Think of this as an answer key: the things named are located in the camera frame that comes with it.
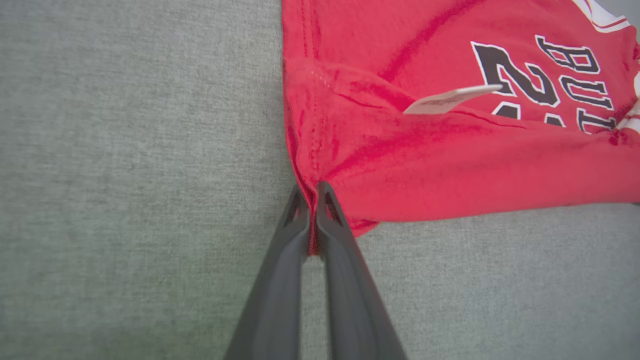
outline red jersey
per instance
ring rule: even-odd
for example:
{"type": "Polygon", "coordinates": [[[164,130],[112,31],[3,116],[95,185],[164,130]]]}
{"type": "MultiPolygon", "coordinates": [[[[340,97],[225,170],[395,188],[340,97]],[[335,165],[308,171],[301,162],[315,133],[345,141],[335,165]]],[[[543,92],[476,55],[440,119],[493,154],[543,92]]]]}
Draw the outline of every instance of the red jersey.
{"type": "Polygon", "coordinates": [[[294,172],[312,208],[332,184],[355,235],[640,201],[640,46],[593,0],[283,0],[282,16],[294,172]]]}

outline clothing tag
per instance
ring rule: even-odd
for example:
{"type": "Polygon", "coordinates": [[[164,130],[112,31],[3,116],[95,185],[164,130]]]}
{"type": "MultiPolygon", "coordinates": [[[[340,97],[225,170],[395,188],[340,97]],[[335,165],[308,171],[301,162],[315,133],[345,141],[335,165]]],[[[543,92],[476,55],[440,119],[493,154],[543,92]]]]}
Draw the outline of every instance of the clothing tag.
{"type": "Polygon", "coordinates": [[[403,113],[414,115],[444,114],[467,100],[492,93],[501,88],[502,85],[479,85],[451,90],[444,94],[423,97],[409,105],[403,113]]]}

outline red fabric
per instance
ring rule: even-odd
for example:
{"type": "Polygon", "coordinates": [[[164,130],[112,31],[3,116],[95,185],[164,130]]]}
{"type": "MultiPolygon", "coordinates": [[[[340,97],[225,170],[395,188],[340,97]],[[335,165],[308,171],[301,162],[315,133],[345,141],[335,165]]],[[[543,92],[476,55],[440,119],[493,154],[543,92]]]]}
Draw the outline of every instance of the red fabric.
{"type": "Polygon", "coordinates": [[[583,109],[618,122],[637,100],[633,27],[597,31],[572,0],[283,0],[282,16],[294,172],[312,208],[318,182],[333,185],[355,235],[381,221],[640,201],[640,134],[586,126],[589,135],[576,118],[583,109]],[[558,65],[536,35],[589,47],[599,74],[558,65]],[[486,83],[472,42],[504,48],[540,88],[527,70],[537,65],[559,104],[532,102],[512,80],[516,96],[403,115],[421,97],[486,83]],[[575,101],[562,75],[605,83],[614,109],[575,101]],[[502,101],[519,104],[522,119],[492,115],[502,101]],[[549,112],[566,127],[544,123],[549,112]]]}

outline gray fabric surface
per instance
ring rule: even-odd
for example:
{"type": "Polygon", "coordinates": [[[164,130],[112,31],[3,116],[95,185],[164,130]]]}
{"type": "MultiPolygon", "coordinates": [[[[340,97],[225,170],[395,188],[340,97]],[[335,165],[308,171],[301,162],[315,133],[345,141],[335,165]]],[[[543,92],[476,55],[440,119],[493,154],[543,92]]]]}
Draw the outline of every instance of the gray fabric surface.
{"type": "MultiPolygon", "coordinates": [[[[0,359],[217,359],[294,183],[278,0],[0,2],[0,359]]],[[[360,239],[412,359],[637,359],[640,208],[360,239]]],[[[323,267],[303,357],[326,359],[323,267]]]]}

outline gray upholstery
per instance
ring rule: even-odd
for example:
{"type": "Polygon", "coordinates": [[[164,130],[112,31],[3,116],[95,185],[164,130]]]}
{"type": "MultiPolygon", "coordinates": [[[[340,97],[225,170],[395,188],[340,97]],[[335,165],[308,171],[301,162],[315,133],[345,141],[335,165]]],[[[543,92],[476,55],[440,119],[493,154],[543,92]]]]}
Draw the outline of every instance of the gray upholstery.
{"type": "MultiPolygon", "coordinates": [[[[294,183],[281,50],[278,0],[0,1],[0,359],[223,355],[294,183]]],[[[637,359],[639,220],[359,242],[412,359],[637,359]]],[[[303,357],[326,359],[320,260],[303,281],[303,357]]]]}

